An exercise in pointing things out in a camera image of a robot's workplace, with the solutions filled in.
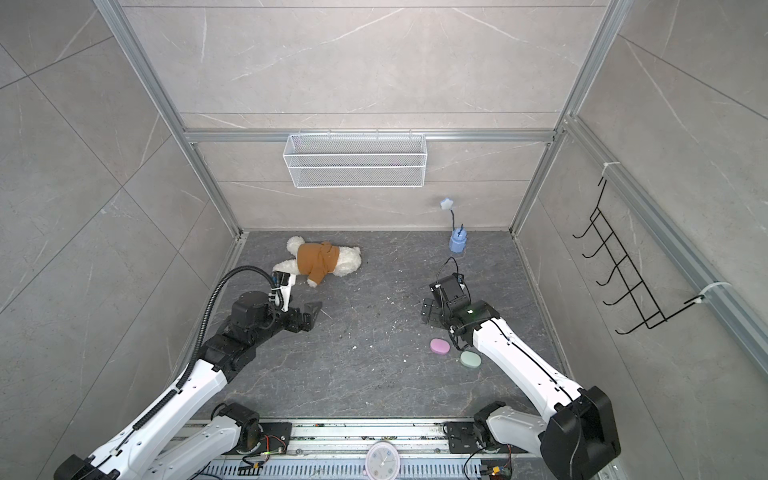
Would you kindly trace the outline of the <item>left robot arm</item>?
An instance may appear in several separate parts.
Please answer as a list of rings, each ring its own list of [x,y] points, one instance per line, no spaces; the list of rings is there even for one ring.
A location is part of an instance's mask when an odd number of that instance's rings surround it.
[[[226,283],[243,272],[266,280],[265,292],[242,294],[224,325],[206,335],[217,299]],[[322,308],[310,302],[290,304],[292,274],[245,265],[227,272],[206,304],[189,362],[181,375],[131,424],[85,458],[71,455],[56,469],[57,479],[189,479],[215,457],[255,449],[258,414],[242,405],[224,405],[206,427],[176,446],[174,436],[213,396],[251,361],[256,350],[282,331],[311,331]]]

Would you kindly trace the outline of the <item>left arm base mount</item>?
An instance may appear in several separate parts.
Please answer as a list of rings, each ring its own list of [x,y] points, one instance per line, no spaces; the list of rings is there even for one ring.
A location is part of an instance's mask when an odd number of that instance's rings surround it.
[[[241,455],[285,454],[290,444],[291,422],[253,423],[241,431],[236,451]]]

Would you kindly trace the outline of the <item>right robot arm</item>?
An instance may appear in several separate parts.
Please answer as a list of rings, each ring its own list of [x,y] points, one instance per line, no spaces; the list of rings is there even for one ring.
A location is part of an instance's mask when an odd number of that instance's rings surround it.
[[[459,350],[493,361],[535,407],[526,414],[493,402],[473,417],[473,450],[516,447],[543,460],[557,479],[590,479],[622,452],[613,406],[598,387],[566,377],[531,349],[483,300],[474,301],[462,274],[429,286],[422,318],[445,328]]]

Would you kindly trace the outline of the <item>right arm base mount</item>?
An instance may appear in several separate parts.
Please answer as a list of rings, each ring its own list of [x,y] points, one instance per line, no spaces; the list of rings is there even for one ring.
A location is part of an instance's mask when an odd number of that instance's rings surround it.
[[[483,421],[445,422],[442,430],[451,454],[470,454],[480,451],[495,453],[499,445]]]

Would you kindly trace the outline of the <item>mint green charging case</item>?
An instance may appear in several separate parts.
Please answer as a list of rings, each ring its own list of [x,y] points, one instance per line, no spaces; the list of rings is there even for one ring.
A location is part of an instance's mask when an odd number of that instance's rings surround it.
[[[481,357],[472,351],[463,351],[459,357],[462,366],[469,369],[477,369],[482,364]]]

